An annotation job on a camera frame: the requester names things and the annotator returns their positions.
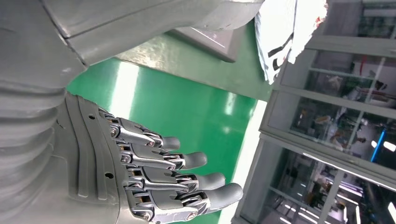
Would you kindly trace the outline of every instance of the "gray plastic casing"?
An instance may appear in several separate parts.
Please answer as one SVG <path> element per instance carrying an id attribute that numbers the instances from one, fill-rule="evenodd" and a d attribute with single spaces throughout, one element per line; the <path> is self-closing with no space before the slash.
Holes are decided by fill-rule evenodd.
<path id="1" fill-rule="evenodd" d="M 173 28 L 240 27 L 262 2 L 0 0 L 0 224 L 147 223 L 98 107 L 65 87 Z"/>

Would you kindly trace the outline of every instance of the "screw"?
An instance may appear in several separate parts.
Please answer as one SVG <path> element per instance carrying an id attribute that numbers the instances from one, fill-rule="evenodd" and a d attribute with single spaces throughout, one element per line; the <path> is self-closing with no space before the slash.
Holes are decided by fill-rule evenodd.
<path id="1" fill-rule="evenodd" d="M 116 131 L 114 128 L 110 129 L 110 136 L 114 137 L 115 133 L 116 133 Z"/>
<path id="2" fill-rule="evenodd" d="M 144 214 L 142 215 L 142 217 L 143 217 L 144 219 L 146 219 L 146 220 L 149 220 L 149 219 L 150 219 L 150 214 L 144 213 Z"/>
<path id="3" fill-rule="evenodd" d="M 128 162 L 128 158 L 127 157 L 122 157 L 121 158 L 121 162 Z"/>
<path id="4" fill-rule="evenodd" d="M 190 221 L 190 220 L 192 220 L 193 218 L 195 218 L 196 216 L 197 216 L 197 213 L 196 213 L 196 212 L 192 212 L 192 213 L 190 213 L 190 214 L 187 216 L 186 221 Z"/>

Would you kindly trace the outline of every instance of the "hole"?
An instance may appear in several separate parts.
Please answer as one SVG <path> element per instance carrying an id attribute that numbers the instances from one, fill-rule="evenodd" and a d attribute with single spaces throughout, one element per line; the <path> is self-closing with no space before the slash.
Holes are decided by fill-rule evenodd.
<path id="1" fill-rule="evenodd" d="M 105 177 L 109 178 L 109 179 L 113 179 L 114 175 L 112 173 L 105 173 Z"/>
<path id="2" fill-rule="evenodd" d="M 132 170 L 132 176 L 143 176 L 143 174 L 139 170 Z"/>

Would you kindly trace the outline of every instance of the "white cloth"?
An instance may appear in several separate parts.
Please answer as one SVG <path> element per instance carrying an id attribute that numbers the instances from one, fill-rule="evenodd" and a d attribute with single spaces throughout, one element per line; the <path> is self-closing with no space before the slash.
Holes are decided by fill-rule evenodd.
<path id="1" fill-rule="evenodd" d="M 266 0 L 255 18 L 265 79 L 272 84 L 288 59 L 294 63 L 326 14 L 325 0 Z"/>

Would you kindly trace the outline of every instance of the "person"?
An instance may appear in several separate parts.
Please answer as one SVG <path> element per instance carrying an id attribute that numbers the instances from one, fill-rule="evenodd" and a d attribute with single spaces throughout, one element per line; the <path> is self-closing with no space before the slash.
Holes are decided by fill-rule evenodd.
<path id="1" fill-rule="evenodd" d="M 349 138 L 345 132 L 337 131 L 336 134 L 330 138 L 330 142 L 334 144 L 338 150 L 343 151 L 344 148 L 348 147 Z M 355 144 L 356 142 L 365 143 L 366 138 L 359 138 L 357 133 L 355 133 L 351 145 Z"/>

